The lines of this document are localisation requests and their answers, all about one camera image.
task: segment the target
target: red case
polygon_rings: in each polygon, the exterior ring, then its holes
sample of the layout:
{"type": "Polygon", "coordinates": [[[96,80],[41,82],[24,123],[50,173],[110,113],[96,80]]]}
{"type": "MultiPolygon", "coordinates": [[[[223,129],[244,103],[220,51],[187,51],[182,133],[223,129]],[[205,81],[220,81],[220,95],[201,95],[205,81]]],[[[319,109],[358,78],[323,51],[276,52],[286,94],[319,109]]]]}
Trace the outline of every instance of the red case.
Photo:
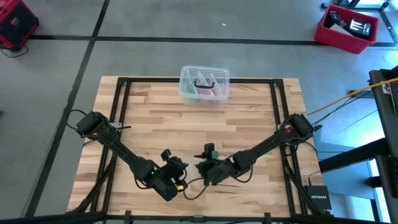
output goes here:
{"type": "Polygon", "coordinates": [[[0,0],[1,48],[21,49],[38,26],[38,18],[24,2],[21,0],[0,0]]]}
{"type": "Polygon", "coordinates": [[[326,9],[325,14],[323,15],[321,21],[319,22],[317,31],[315,36],[313,37],[316,41],[321,43],[338,47],[340,49],[349,51],[354,54],[361,53],[367,46],[374,44],[377,36],[377,28],[379,26],[379,19],[367,16],[358,12],[354,12],[349,9],[345,9],[342,7],[329,5],[326,9]],[[359,19],[364,22],[369,22],[371,24],[371,33],[369,40],[361,39],[358,37],[354,37],[351,35],[343,34],[341,32],[337,32],[331,29],[328,29],[324,26],[325,19],[329,13],[329,11],[336,11],[343,18],[343,21],[348,23],[352,19],[359,19]]]}

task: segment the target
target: gray floor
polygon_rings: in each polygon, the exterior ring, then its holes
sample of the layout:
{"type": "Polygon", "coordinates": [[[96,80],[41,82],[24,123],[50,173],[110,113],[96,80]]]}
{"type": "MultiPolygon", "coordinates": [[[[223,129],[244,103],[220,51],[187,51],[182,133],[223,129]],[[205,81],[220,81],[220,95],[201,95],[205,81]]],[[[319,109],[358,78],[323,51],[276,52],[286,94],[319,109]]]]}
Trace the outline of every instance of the gray floor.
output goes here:
{"type": "MultiPolygon", "coordinates": [[[[35,34],[43,35],[91,35],[103,3],[25,2],[40,20],[35,34]]],[[[323,15],[318,7],[321,2],[110,0],[99,35],[313,40],[323,15]]],[[[386,13],[395,28],[397,11],[393,9],[386,13]]],[[[367,13],[379,17],[378,13],[367,13]]],[[[378,32],[378,42],[392,42],[382,22],[378,32]]],[[[0,55],[0,67],[5,72],[0,75],[0,110],[5,112],[0,117],[0,218],[23,213],[87,44],[30,40],[27,55],[16,59],[0,55]]],[[[397,61],[396,49],[380,47],[355,55],[324,46],[97,41],[74,108],[88,111],[93,107],[101,76],[178,76],[182,66],[192,64],[226,67],[233,77],[299,78],[307,111],[313,111],[347,90],[366,86],[370,70],[392,68],[397,61]]],[[[375,122],[375,130],[380,130],[377,113],[347,126],[374,110],[371,101],[358,100],[325,121],[318,143],[350,147],[363,144],[369,140],[366,123],[375,122]],[[353,133],[363,141],[343,137],[353,133]]],[[[310,119],[315,121],[326,112],[310,119]]],[[[71,123],[74,121],[76,118],[71,117],[71,123]]],[[[37,215],[65,212],[82,143],[76,133],[65,131],[37,215]]],[[[347,206],[339,213],[344,217],[349,206],[346,200],[340,204],[347,206]]]]}

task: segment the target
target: butcher block tabletop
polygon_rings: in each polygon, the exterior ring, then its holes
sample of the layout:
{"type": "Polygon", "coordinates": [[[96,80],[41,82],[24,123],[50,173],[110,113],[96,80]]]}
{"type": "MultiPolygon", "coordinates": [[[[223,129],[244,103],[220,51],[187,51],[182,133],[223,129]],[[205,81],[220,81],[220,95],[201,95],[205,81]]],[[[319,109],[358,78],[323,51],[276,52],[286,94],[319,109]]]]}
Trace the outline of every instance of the butcher block tabletop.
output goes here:
{"type": "MultiPolygon", "coordinates": [[[[102,77],[93,111],[109,117],[118,77],[102,77]]],[[[299,80],[284,78],[289,112],[304,113],[305,106],[299,80]]],[[[119,97],[116,121],[119,119],[124,87],[119,97]]],[[[284,120],[279,89],[276,87],[281,121],[284,120]]],[[[215,143],[220,159],[236,151],[250,149],[276,130],[270,85],[266,83],[231,83],[229,98],[222,108],[185,105],[178,95],[178,83],[133,82],[129,92],[121,142],[133,153],[164,165],[160,154],[170,149],[173,156],[189,163],[186,181],[200,177],[195,164],[201,159],[193,155],[203,152],[203,145],[215,143]]],[[[102,145],[88,143],[81,152],[68,210],[73,210],[94,186],[102,145]]],[[[228,178],[217,186],[209,186],[196,200],[187,200],[179,193],[166,202],[155,190],[138,189],[127,164],[118,159],[111,191],[108,214],[211,217],[290,217],[280,149],[277,147],[260,157],[254,165],[253,177],[248,183],[228,178]]],[[[314,149],[301,144],[297,151],[303,185],[308,175],[319,171],[314,149]]],[[[249,173],[240,177],[245,180],[249,173]]],[[[321,185],[320,173],[311,176],[312,184],[321,185]]],[[[300,213],[297,190],[292,183],[295,210],[300,213]]],[[[196,181],[187,189],[194,197],[203,188],[196,181]]],[[[104,187],[99,195],[103,202],[104,187]]]]}

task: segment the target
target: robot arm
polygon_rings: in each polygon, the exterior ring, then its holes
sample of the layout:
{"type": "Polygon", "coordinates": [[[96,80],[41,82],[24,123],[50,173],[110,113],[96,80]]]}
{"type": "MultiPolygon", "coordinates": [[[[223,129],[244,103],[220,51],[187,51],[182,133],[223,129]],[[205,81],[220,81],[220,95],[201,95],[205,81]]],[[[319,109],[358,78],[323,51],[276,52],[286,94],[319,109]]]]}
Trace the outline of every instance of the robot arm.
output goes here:
{"type": "MultiPolygon", "coordinates": [[[[272,136],[263,142],[260,142],[257,146],[254,146],[248,150],[238,151],[224,160],[211,158],[212,152],[214,151],[214,144],[206,144],[205,152],[202,153],[202,155],[195,157],[201,157],[207,160],[199,163],[197,168],[200,175],[205,180],[205,185],[217,185],[228,177],[237,179],[239,176],[249,171],[252,172],[252,166],[262,155],[278,146],[283,146],[286,144],[296,146],[300,143],[303,143],[313,136],[313,132],[314,128],[304,115],[293,114],[280,125],[279,129],[272,136]]],[[[290,168],[288,162],[286,163],[283,171],[289,175],[292,182],[296,185],[298,192],[303,195],[313,213],[317,215],[325,214],[324,211],[318,209],[318,207],[311,201],[311,198],[308,196],[308,193],[294,175],[293,170],[290,168]]]]}
{"type": "Polygon", "coordinates": [[[170,158],[171,153],[168,149],[162,153],[162,158],[167,164],[159,167],[154,161],[135,155],[121,143],[118,130],[99,112],[91,111],[76,126],[76,131],[81,137],[96,140],[110,148],[129,165],[136,180],[147,189],[153,188],[166,201],[173,199],[178,191],[187,186],[186,182],[179,178],[188,164],[177,157],[170,158]]]}

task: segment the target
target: black metal frame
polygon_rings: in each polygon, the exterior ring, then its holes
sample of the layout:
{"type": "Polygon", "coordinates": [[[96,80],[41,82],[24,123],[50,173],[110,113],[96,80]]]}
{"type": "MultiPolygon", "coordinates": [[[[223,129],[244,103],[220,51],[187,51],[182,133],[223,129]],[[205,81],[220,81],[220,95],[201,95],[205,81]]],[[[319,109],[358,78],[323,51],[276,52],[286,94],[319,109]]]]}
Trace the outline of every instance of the black metal frame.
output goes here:
{"type": "MultiPolygon", "coordinates": [[[[161,77],[159,77],[159,78],[125,78],[125,77],[118,78],[109,121],[114,122],[114,118],[116,116],[118,100],[119,100],[119,95],[121,94],[121,88],[123,85],[126,85],[126,87],[124,89],[123,103],[122,103],[122,107],[120,110],[120,117],[119,117],[120,123],[123,123],[123,121],[124,121],[124,115],[127,110],[127,101],[128,101],[128,97],[129,97],[131,83],[134,83],[134,82],[174,82],[174,83],[178,83],[179,81],[180,81],[179,78],[161,78],[161,77]]],[[[280,96],[282,99],[282,107],[284,109],[284,116],[285,116],[285,118],[287,118],[289,116],[289,111],[287,109],[287,101],[286,101],[286,97],[285,97],[285,91],[284,91],[284,85],[283,85],[282,79],[245,79],[245,78],[236,79],[236,78],[232,78],[230,80],[230,83],[266,83],[266,84],[270,84],[272,105],[274,107],[274,115],[275,115],[275,121],[276,121],[276,128],[278,127],[278,125],[281,124],[280,116],[279,116],[279,109],[278,109],[278,102],[277,102],[277,97],[276,97],[276,90],[275,90],[275,85],[277,85],[280,88],[280,96]]],[[[280,151],[281,151],[281,157],[282,157],[282,165],[284,168],[286,166],[286,163],[288,162],[287,153],[286,153],[284,147],[281,147],[280,151]]],[[[104,168],[106,165],[107,154],[108,154],[108,148],[104,147],[103,153],[101,155],[99,168],[98,168],[97,180],[100,180],[101,176],[103,175],[103,171],[104,171],[104,168]]],[[[297,160],[297,155],[295,153],[293,153],[293,155],[294,156],[292,157],[292,159],[293,159],[294,170],[295,170],[296,174],[297,173],[299,174],[300,171],[299,171],[299,162],[297,160]]],[[[111,166],[112,168],[111,168],[111,173],[108,177],[108,181],[106,184],[106,190],[104,193],[105,198],[103,200],[102,210],[101,210],[102,212],[107,212],[108,207],[109,207],[109,200],[110,200],[111,188],[112,188],[113,177],[114,177],[114,168],[116,167],[116,155],[114,155],[114,154],[112,155],[112,159],[111,159],[111,162],[109,163],[109,166],[111,166]]],[[[290,183],[289,176],[285,172],[284,172],[284,179],[285,179],[285,186],[287,189],[289,212],[292,215],[292,214],[295,214],[293,192],[292,192],[292,186],[290,183]]],[[[95,198],[94,198],[93,203],[90,208],[91,212],[96,211],[96,208],[98,206],[97,203],[98,203],[99,195],[100,195],[100,192],[97,192],[95,195],[95,198]]],[[[307,208],[306,208],[304,201],[301,197],[300,197],[300,205],[301,205],[302,213],[307,214],[308,213],[307,208]]],[[[174,217],[173,218],[171,216],[166,216],[166,217],[158,216],[157,218],[159,218],[161,220],[163,220],[164,218],[166,218],[168,220],[169,219],[171,219],[171,220],[192,220],[193,222],[197,222],[197,221],[195,221],[197,219],[205,220],[206,222],[210,221],[210,220],[215,221],[214,218],[216,220],[224,220],[226,222],[241,222],[242,220],[247,221],[246,217],[174,217]]],[[[284,222],[283,221],[284,219],[285,218],[275,218],[275,220],[273,222],[284,222]]],[[[265,222],[264,217],[257,217],[251,221],[265,222]]]]}
{"type": "MultiPolygon", "coordinates": [[[[384,6],[384,4],[379,5],[379,4],[363,4],[363,5],[358,5],[360,0],[338,0],[337,3],[334,3],[335,6],[343,7],[346,9],[357,9],[357,10],[384,10],[388,6],[384,6]]],[[[322,3],[321,8],[326,9],[330,3],[322,3]]]]}
{"type": "MultiPolygon", "coordinates": [[[[115,94],[113,98],[111,114],[109,116],[109,121],[114,122],[116,117],[116,111],[118,108],[119,96],[121,94],[121,89],[123,85],[125,85],[124,93],[123,93],[123,102],[120,110],[119,122],[123,124],[124,117],[127,110],[127,103],[129,98],[129,92],[131,88],[131,83],[133,82],[179,82],[179,78],[128,78],[128,77],[119,77],[115,89],[115,94]]],[[[287,106],[287,99],[285,94],[284,82],[283,79],[248,79],[248,78],[232,78],[230,83],[265,83],[270,85],[272,105],[274,109],[275,116],[275,126],[278,128],[280,122],[279,108],[277,102],[277,93],[275,87],[277,86],[280,91],[280,97],[282,101],[282,109],[284,112],[284,118],[289,116],[289,109],[287,106]]],[[[205,223],[205,222],[262,222],[264,224],[271,224],[272,222],[294,222],[294,223],[379,223],[379,222],[369,222],[362,220],[352,220],[346,218],[334,218],[329,216],[315,216],[308,215],[307,206],[305,204],[304,199],[299,195],[300,200],[300,208],[302,213],[296,213],[294,207],[294,198],[292,192],[292,185],[290,183],[289,176],[284,172],[284,180],[286,186],[286,195],[287,201],[289,205],[290,218],[286,217],[275,217],[272,218],[270,213],[264,213],[263,217],[204,217],[204,216],[145,216],[145,215],[132,215],[131,211],[126,211],[125,215],[108,215],[108,207],[111,196],[111,189],[113,185],[113,177],[114,171],[116,168],[116,160],[117,157],[115,154],[112,154],[112,158],[105,169],[106,165],[106,157],[108,155],[109,149],[107,147],[103,148],[103,152],[100,159],[100,164],[98,167],[97,173],[97,183],[93,187],[92,192],[95,192],[93,197],[90,197],[88,202],[91,202],[90,212],[85,212],[83,210],[74,210],[73,212],[68,212],[63,215],[50,215],[50,216],[42,216],[42,217],[29,217],[29,218],[15,218],[10,220],[0,220],[0,224],[23,224],[23,223],[41,223],[41,224],[50,224],[50,223],[91,223],[98,221],[106,221],[106,220],[124,220],[126,224],[132,224],[135,220],[162,220],[162,221],[188,221],[193,223],[205,223]],[[106,189],[104,193],[104,200],[102,204],[101,211],[97,212],[98,206],[98,197],[100,195],[100,187],[104,184],[104,179],[108,178],[106,189]]],[[[286,148],[280,147],[281,154],[281,162],[282,167],[285,169],[289,166],[289,162],[287,160],[286,148]]],[[[299,182],[301,183],[301,175],[299,162],[297,159],[297,155],[294,151],[292,151],[292,163],[294,167],[294,172],[299,182]]]]}

